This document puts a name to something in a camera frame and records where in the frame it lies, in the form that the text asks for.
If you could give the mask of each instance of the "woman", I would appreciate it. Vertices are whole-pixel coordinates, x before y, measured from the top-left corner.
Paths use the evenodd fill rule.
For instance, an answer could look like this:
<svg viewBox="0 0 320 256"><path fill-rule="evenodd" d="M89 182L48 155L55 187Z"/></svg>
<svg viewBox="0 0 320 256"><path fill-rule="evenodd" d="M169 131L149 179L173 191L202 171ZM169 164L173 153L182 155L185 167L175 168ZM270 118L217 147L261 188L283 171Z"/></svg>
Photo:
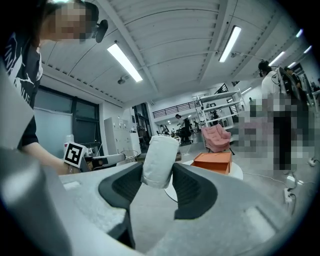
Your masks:
<svg viewBox="0 0 320 256"><path fill-rule="evenodd" d="M169 129L166 125L161 124L160 127L162 128L162 134L169 135Z"/></svg>
<svg viewBox="0 0 320 256"><path fill-rule="evenodd" d="M96 5L80 0L69 2L38 1L33 12L17 11L28 16L14 26L1 52L9 80L31 108L42 76L40 42L69 39L85 40L96 26L99 10ZM59 175L68 174L70 166L47 152L38 142L33 117L21 138L19 149L37 158L41 164L53 167Z"/></svg>

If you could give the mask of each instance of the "black pants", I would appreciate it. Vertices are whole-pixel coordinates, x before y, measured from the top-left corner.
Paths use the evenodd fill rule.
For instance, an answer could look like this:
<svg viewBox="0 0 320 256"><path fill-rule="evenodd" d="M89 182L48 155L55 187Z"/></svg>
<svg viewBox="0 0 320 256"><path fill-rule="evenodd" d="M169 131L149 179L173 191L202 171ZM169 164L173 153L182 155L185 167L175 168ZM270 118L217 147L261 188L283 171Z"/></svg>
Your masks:
<svg viewBox="0 0 320 256"><path fill-rule="evenodd" d="M189 136L191 135L191 132L189 131L189 127L183 127L181 129L181 133L182 133L181 136L183 141L189 140Z"/></svg>
<svg viewBox="0 0 320 256"><path fill-rule="evenodd" d="M291 112L273 113L273 168L291 170Z"/></svg>

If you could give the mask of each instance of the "railing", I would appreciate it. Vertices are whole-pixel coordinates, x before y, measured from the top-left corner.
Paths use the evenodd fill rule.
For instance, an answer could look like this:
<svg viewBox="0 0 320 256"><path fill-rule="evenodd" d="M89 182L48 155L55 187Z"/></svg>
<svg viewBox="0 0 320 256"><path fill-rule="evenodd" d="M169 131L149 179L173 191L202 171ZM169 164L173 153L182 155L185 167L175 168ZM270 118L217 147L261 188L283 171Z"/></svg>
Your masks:
<svg viewBox="0 0 320 256"><path fill-rule="evenodd" d="M159 117L167 116L167 115L170 115L170 114L173 114L173 113L177 113L177 112L180 112L180 111L190 110L190 109L193 109L195 106L199 107L200 104L194 103L193 101L191 101L191 102L188 102L188 103L184 103L184 104L168 107L168 108L153 112L153 117L154 118L159 118Z"/></svg>
<svg viewBox="0 0 320 256"><path fill-rule="evenodd" d="M226 86L226 84L224 83L219 90L217 90L214 94L222 94L222 93L226 93L228 92L228 87Z"/></svg>

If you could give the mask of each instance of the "person in black clothes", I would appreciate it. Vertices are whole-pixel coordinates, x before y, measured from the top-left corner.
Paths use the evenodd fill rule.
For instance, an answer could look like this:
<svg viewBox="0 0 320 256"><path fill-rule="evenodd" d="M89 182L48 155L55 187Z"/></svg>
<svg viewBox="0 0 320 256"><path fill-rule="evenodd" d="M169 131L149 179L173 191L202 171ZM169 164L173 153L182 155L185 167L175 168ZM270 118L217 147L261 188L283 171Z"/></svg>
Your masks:
<svg viewBox="0 0 320 256"><path fill-rule="evenodd" d="M1 39L0 53L12 86L15 86L23 99L33 108L43 73L40 43L44 40L57 42L87 39L97 25L99 10L96 5L81 0L33 0L25 1L23 4L14 6L19 22L14 20L5 28L3 34L6 38ZM67 174L70 166L40 146L36 129L33 117L18 149L35 157L41 164L53 167L58 174Z"/></svg>
<svg viewBox="0 0 320 256"><path fill-rule="evenodd" d="M197 121L193 121L194 122L194 127L196 127L197 132L200 131L199 129L199 123Z"/></svg>
<svg viewBox="0 0 320 256"><path fill-rule="evenodd" d="M308 105L307 105L307 102L308 102L308 98L307 98L307 95L306 93L304 92L304 90L302 89L302 83L301 83L301 80L299 78L299 76L294 73L289 67L285 67L284 70L286 71L286 73L290 76L292 76L294 82L295 82L295 85L299 91L299 95L300 95L300 99L301 99L301 104L302 104L302 107L303 107L303 110L304 111L308 111L309 108L308 108Z"/></svg>
<svg viewBox="0 0 320 256"><path fill-rule="evenodd" d="M304 146L308 146L309 134L311 134L311 132L309 133L309 107L307 104L308 102L307 94L302 89L302 83L299 76L288 67L285 67L284 70L288 75L290 75L293 78L299 92L300 104L298 101L296 102L298 108L297 108L297 113L295 115L297 116L298 131L302 130L302 138L303 138L302 143Z"/></svg>

